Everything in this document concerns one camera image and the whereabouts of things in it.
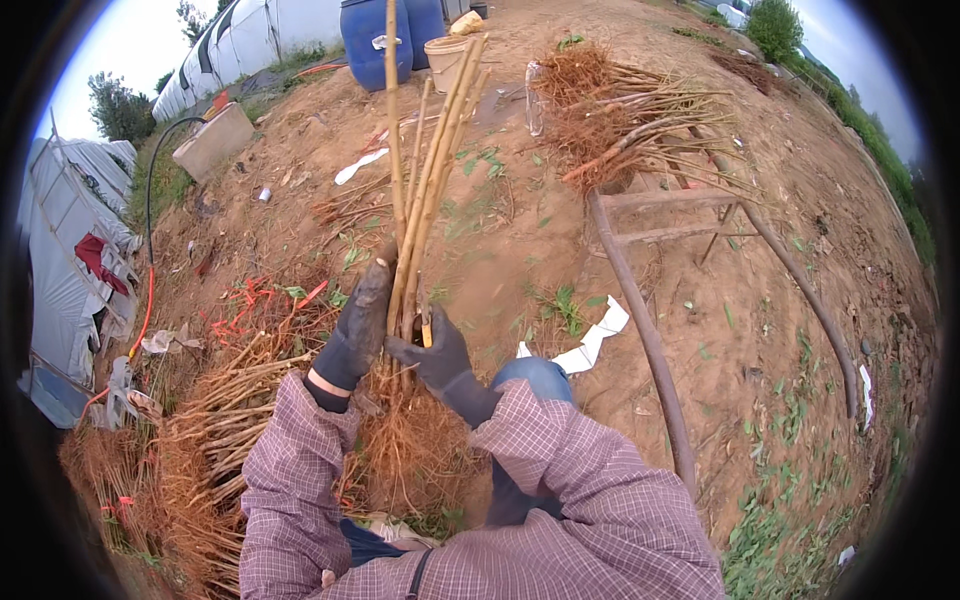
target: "red cloth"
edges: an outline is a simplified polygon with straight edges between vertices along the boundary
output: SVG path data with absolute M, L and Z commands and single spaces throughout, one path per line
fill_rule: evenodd
M 105 240 L 88 233 L 79 244 L 73 247 L 73 252 L 84 262 L 88 273 L 92 273 L 106 285 L 127 296 L 127 286 L 124 282 L 100 262 L 100 253 L 104 250 L 106 243 Z

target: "concrete block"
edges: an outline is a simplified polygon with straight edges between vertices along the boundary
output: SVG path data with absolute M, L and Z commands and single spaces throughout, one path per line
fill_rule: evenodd
M 243 150 L 252 136 L 253 125 L 247 114 L 240 105 L 231 102 L 174 151 L 174 162 L 197 182 L 206 183 L 214 169 Z

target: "black glove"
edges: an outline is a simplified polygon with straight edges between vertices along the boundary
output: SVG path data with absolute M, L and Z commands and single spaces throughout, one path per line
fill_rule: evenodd
M 380 355 L 383 336 L 387 333 L 387 305 L 394 288 L 395 269 L 396 243 L 391 243 L 353 286 L 353 292 L 337 319 L 330 339 L 317 358 L 313 359 L 313 370 L 332 385 L 352 392 Z M 317 397 L 313 389 L 317 386 L 306 380 L 304 382 Z M 346 410 L 346 400 L 343 400 L 343 404 Z
M 473 376 L 464 336 L 439 304 L 430 304 L 433 346 L 421 348 L 387 336 L 384 349 L 404 366 L 415 367 L 430 393 L 476 429 L 489 420 L 502 394 L 485 388 Z

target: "plaid shirt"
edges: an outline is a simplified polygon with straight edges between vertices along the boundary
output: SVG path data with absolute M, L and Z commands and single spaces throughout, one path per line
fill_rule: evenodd
M 348 570 L 330 486 L 353 448 L 358 415 L 318 408 L 301 379 L 283 379 L 243 467 L 242 597 L 404 598 L 423 552 Z M 501 389 L 470 444 L 495 456 L 524 492 L 542 481 L 567 520 L 535 509 L 523 525 L 454 536 L 427 558 L 418 598 L 723 597 L 719 563 L 680 478 L 646 467 L 622 434 L 566 402 L 537 400 L 524 380 Z M 327 589 L 324 569 L 337 576 Z

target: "dirt ground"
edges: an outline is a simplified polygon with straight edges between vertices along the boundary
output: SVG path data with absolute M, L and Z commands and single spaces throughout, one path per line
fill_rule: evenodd
M 672 5 L 499 0 L 490 13 L 483 62 L 492 69 L 491 82 L 463 146 L 468 152 L 450 178 L 423 268 L 431 297 L 464 330 L 478 374 L 491 378 L 520 340 L 544 356 L 577 346 L 556 318 L 541 317 L 537 293 L 552 297 L 572 284 L 584 331 L 605 309 L 588 299 L 611 294 L 627 306 L 609 262 L 597 255 L 583 201 L 559 182 L 552 157 L 533 148 L 536 140 L 525 129 L 524 94 L 513 92 L 523 86 L 527 61 L 570 30 L 609 44 L 616 60 L 693 75 L 696 85 L 731 91 L 728 108 L 739 125 L 725 126 L 723 134 L 743 141 L 750 173 L 768 192 L 760 210 L 806 265 L 856 366 L 866 365 L 873 379 L 876 415 L 867 433 L 860 433 L 862 406 L 855 421 L 846 418 L 843 379 L 827 336 L 762 238 L 720 239 L 702 268 L 694 258 L 707 245 L 704 236 L 633 246 L 629 259 L 676 382 L 696 457 L 697 506 L 717 552 L 729 550 L 731 532 L 744 518 L 738 500 L 778 473 L 780 486 L 766 493 L 783 492 L 791 479 L 797 483 L 788 505 L 796 529 L 823 529 L 825 521 L 852 511 L 847 526 L 828 541 L 828 560 L 835 564 L 841 548 L 859 545 L 881 519 L 924 415 L 937 355 L 935 301 L 923 266 L 899 233 L 895 209 L 856 141 L 812 94 L 778 90 L 764 96 L 710 60 L 709 46 L 674 35 L 672 27 L 707 26 Z M 710 33 L 737 47 L 722 31 Z M 401 115 L 418 107 L 424 77 L 416 72 L 401 87 Z M 428 114 L 442 102 L 434 95 Z M 331 289 L 348 291 L 368 257 L 354 250 L 361 260 L 345 269 L 350 249 L 373 248 L 390 236 L 389 188 L 364 197 L 360 205 L 385 208 L 364 214 L 344 236 L 337 233 L 347 222 L 322 223 L 315 205 L 389 173 L 384 158 L 343 187 L 333 183 L 386 125 L 384 94 L 362 90 L 348 69 L 301 86 L 272 107 L 257 126 L 258 139 L 235 159 L 246 173 L 225 165 L 195 202 L 159 219 L 154 324 L 188 321 L 191 331 L 208 335 L 204 315 L 227 310 L 224 291 L 246 276 L 269 275 L 309 291 L 317 282 L 300 277 L 325 265 L 338 279 Z M 414 126 L 402 133 L 407 159 Z M 488 179 L 490 164 L 479 155 L 493 148 L 506 178 Z M 261 185 L 273 191 L 268 203 L 252 200 Z M 657 177 L 637 177 L 632 191 L 659 185 Z M 701 209 L 700 220 L 706 215 Z M 697 216 L 645 214 L 642 224 L 673 227 Z M 625 214 L 615 221 L 629 230 L 639 218 Z M 735 226 L 751 230 L 742 216 Z M 211 249 L 208 272 L 196 276 L 192 267 Z M 869 347 L 869 355 L 861 347 Z M 657 393 L 632 323 L 606 341 L 595 368 L 574 375 L 571 385 L 587 415 L 634 441 L 649 465 L 672 468 Z M 858 397 L 862 401 L 862 390 Z M 489 489 L 489 475 L 481 475 L 464 498 L 466 526 L 482 522 Z

